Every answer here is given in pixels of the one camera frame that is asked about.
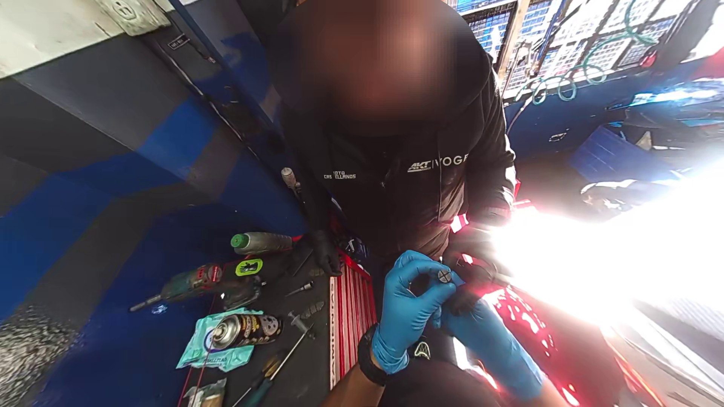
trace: blue latex glove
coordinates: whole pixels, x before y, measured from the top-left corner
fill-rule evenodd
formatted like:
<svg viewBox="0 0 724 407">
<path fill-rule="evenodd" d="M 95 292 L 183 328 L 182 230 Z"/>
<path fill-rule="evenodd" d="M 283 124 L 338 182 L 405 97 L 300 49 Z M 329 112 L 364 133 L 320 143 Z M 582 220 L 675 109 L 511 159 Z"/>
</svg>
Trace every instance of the blue latex glove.
<svg viewBox="0 0 724 407">
<path fill-rule="evenodd" d="M 540 396 L 545 375 L 485 300 L 478 300 L 473 311 L 460 316 L 443 306 L 442 326 L 475 352 L 485 369 L 517 399 Z"/>
<path fill-rule="evenodd" d="M 410 292 L 410 283 L 417 276 L 428 274 L 437 279 L 440 270 L 450 271 L 447 266 L 408 250 L 387 273 L 382 318 L 372 337 L 372 353 L 386 373 L 397 373 L 408 365 L 407 348 L 420 338 L 430 315 L 455 292 L 452 283 L 434 285 L 420 297 Z M 453 281 L 456 280 L 461 281 L 453 275 Z"/>
</svg>

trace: black glove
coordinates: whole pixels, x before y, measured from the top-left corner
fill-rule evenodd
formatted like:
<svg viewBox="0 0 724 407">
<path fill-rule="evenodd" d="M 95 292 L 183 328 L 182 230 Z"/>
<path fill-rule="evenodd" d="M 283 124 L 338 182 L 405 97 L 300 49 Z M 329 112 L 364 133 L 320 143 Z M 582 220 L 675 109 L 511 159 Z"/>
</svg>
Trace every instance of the black glove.
<svg viewBox="0 0 724 407">
<path fill-rule="evenodd" d="M 495 277 L 497 266 L 492 260 L 489 233 L 468 225 L 451 233 L 442 263 L 454 270 L 465 282 L 445 303 L 453 315 L 472 311 L 481 292 Z M 467 254 L 474 264 L 463 258 Z"/>
<path fill-rule="evenodd" d="M 317 264 L 330 276 L 339 277 L 342 275 L 340 271 L 340 255 L 334 246 L 329 233 L 326 230 L 312 230 L 309 232 L 314 246 L 314 259 Z"/>
</svg>

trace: white wall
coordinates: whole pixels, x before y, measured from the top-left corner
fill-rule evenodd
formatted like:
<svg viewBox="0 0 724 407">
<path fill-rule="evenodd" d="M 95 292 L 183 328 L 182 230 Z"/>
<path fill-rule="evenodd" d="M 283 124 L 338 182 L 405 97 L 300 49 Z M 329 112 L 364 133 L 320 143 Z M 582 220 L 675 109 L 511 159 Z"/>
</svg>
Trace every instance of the white wall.
<svg viewBox="0 0 724 407">
<path fill-rule="evenodd" d="M 0 1 L 0 77 L 122 32 L 93 0 Z"/>
</svg>

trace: sleeve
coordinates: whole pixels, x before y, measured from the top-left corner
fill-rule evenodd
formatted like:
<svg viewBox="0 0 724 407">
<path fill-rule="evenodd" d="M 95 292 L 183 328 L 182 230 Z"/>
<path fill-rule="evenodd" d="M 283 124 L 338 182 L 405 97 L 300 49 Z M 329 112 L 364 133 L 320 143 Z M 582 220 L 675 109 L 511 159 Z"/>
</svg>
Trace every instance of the sleeve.
<svg viewBox="0 0 724 407">
<path fill-rule="evenodd" d="M 486 225 L 510 217 L 515 185 L 515 154 L 505 134 L 502 98 L 492 68 L 481 91 L 483 133 L 466 165 L 468 220 Z"/>
<path fill-rule="evenodd" d="M 284 105 L 282 105 L 281 119 L 285 140 L 296 160 L 294 174 L 301 184 L 301 196 L 307 214 L 308 226 L 310 230 L 326 230 L 329 228 L 330 195 L 324 185 L 314 177 L 300 148 L 305 132 L 321 130 L 314 124 L 301 119 Z"/>
</svg>

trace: green label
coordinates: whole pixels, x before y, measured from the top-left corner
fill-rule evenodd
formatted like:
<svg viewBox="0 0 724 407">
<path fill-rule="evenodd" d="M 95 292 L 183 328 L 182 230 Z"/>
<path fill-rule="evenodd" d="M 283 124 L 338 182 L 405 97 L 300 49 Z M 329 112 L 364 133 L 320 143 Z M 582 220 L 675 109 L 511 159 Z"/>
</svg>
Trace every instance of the green label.
<svg viewBox="0 0 724 407">
<path fill-rule="evenodd" d="M 236 275 L 239 277 L 256 274 L 261 270 L 264 261 L 261 259 L 244 260 L 236 265 Z"/>
</svg>

